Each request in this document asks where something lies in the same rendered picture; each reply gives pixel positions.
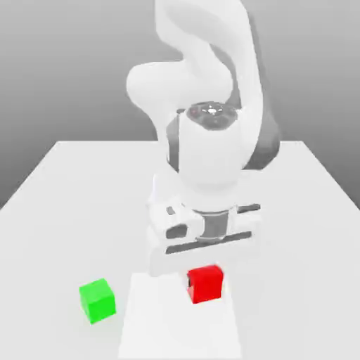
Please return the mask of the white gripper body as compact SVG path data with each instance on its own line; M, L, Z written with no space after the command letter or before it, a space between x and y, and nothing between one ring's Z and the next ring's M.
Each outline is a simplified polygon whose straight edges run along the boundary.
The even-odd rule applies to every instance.
M170 252L159 241L155 232L149 229L148 273L151 276L161 276L174 272L186 273L191 269L211 264L226 268L232 264L246 262L260 254L261 238L255 235L208 246L194 246L195 243L191 243L186 250Z

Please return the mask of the small red cube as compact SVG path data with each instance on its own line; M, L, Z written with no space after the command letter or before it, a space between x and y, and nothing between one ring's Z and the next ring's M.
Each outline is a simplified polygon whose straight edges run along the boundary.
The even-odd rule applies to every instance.
M221 298L224 272L217 265L202 266L187 273L188 294L198 304Z

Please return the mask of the small green cube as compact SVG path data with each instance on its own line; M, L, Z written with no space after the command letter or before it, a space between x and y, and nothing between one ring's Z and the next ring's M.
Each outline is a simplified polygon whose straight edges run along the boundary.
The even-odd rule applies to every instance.
M104 278L80 286L79 296L90 324L116 314L115 295Z

